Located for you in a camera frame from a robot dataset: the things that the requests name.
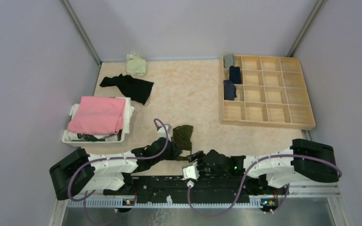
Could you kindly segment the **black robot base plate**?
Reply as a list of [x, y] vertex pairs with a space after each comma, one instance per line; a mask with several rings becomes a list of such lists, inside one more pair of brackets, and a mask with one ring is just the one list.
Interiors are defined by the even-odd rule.
[[[188, 186], [181, 176], [127, 176], [125, 184], [117, 191], [105, 189], [105, 196], [131, 195], [137, 203], [165, 203], [168, 196], [176, 204], [186, 204]], [[251, 196], [284, 195], [285, 187], [274, 188], [264, 177], [245, 179], [242, 176], [203, 176], [194, 181], [190, 192], [192, 204], [248, 203]]]

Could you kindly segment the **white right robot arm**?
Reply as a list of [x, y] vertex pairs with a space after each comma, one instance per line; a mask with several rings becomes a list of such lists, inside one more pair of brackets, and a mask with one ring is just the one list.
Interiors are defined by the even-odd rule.
[[182, 171], [184, 179], [194, 180], [203, 176], [262, 177], [257, 187], [263, 194], [294, 182], [336, 183], [342, 176], [336, 166], [333, 147], [301, 138], [272, 154], [226, 156], [215, 150], [198, 152]]

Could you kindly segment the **dark green underwear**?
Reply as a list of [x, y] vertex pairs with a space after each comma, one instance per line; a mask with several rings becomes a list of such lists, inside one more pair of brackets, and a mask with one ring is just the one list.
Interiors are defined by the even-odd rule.
[[191, 136], [193, 133], [193, 126], [191, 125], [180, 125], [173, 129], [173, 143], [181, 149], [181, 153], [186, 152], [186, 156], [179, 155], [177, 161], [187, 161], [189, 155], [192, 152]]

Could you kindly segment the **navy underwear cream waistband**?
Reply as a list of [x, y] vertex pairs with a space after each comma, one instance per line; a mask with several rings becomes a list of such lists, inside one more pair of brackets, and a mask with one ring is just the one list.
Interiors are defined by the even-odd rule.
[[236, 86], [231, 80], [223, 81], [224, 100], [234, 101], [237, 97]]

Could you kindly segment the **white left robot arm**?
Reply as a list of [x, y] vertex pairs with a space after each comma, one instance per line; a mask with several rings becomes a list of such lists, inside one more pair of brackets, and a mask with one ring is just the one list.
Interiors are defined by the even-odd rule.
[[182, 150], [164, 137], [151, 145], [118, 154], [91, 154], [79, 148], [49, 169], [58, 200], [74, 200], [80, 192], [132, 190], [131, 174], [149, 170], [161, 161], [175, 161]]

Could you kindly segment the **grey underwear white waistband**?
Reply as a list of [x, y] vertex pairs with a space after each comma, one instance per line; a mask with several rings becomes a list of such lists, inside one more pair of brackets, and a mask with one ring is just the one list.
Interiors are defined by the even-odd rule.
[[224, 68], [229, 69], [231, 66], [234, 66], [235, 63], [236, 63], [236, 58], [234, 54], [226, 54], [223, 56]]

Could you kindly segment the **navy orange underwear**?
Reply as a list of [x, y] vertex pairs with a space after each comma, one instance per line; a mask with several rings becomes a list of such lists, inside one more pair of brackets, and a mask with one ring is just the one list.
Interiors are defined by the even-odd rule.
[[229, 67], [229, 79], [233, 84], [242, 84], [241, 69], [239, 66]]

